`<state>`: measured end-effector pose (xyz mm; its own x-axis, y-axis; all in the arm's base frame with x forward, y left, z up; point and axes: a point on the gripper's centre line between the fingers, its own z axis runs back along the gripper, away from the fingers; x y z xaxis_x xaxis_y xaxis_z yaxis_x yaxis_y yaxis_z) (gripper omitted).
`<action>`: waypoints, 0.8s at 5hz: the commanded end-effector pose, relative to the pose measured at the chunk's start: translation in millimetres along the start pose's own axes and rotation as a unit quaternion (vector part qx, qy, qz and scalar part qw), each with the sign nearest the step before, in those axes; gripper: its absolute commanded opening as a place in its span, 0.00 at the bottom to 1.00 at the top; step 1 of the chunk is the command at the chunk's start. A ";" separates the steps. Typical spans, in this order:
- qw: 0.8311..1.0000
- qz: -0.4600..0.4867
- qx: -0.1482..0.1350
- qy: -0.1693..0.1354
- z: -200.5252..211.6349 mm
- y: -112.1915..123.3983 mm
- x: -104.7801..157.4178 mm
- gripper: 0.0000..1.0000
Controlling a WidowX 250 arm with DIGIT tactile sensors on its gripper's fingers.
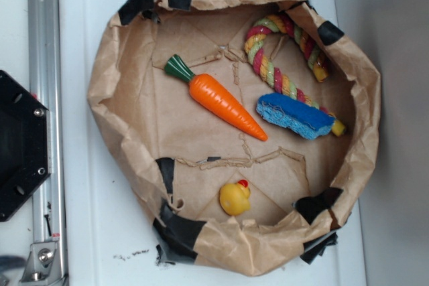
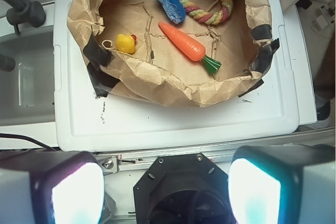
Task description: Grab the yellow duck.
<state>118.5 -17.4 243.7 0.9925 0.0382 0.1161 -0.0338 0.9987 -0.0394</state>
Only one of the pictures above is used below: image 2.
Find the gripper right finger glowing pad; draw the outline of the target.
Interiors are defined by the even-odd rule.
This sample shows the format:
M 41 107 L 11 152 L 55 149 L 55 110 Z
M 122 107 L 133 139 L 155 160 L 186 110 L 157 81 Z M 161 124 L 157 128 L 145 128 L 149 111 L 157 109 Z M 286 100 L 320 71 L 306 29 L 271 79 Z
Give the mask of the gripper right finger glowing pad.
M 335 147 L 241 146 L 228 194 L 237 223 L 335 223 Z

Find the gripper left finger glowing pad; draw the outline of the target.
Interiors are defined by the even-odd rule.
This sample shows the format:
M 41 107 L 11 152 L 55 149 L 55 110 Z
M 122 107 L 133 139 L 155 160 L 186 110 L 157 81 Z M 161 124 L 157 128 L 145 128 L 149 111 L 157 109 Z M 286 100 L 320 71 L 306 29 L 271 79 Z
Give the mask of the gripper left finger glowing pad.
M 1 152 L 1 223 L 99 223 L 103 202 L 90 152 Z

